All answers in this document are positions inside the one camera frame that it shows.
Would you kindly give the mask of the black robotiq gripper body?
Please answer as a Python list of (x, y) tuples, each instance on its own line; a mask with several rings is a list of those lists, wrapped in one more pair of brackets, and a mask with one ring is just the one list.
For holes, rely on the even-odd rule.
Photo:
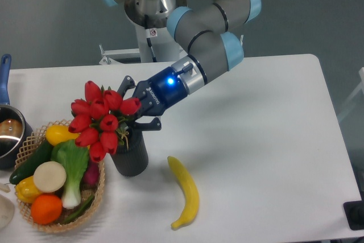
[(161, 116), (187, 95), (187, 89), (178, 78), (177, 72), (172, 67), (167, 67), (136, 85), (133, 97), (138, 98), (141, 103), (137, 116)]

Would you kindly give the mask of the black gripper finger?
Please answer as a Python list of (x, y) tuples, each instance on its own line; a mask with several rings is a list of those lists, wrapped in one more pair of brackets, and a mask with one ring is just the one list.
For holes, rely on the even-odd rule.
[(119, 95), (121, 95), (122, 97), (124, 97), (126, 92), (129, 89), (133, 89), (133, 88), (135, 88), (135, 81), (131, 76), (127, 75), (124, 77), (123, 81), (121, 82), (121, 84), (117, 90), (117, 93)]
[(149, 123), (134, 122), (131, 127), (139, 131), (159, 131), (162, 129), (162, 123), (158, 117), (154, 117)]

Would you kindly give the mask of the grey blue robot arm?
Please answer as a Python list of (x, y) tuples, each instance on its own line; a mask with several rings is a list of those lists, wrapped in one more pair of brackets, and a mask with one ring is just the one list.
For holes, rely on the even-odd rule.
[(138, 39), (137, 49), (105, 51), (104, 59), (138, 56), (143, 63), (171, 63), (139, 83), (127, 76), (119, 87), (120, 94), (132, 89), (141, 104), (121, 127), (140, 131), (159, 130), (166, 109), (239, 64), (242, 42), (231, 31), (261, 10), (261, 0), (212, 0), (201, 11), (191, 10), (186, 0), (104, 1), (123, 4)]

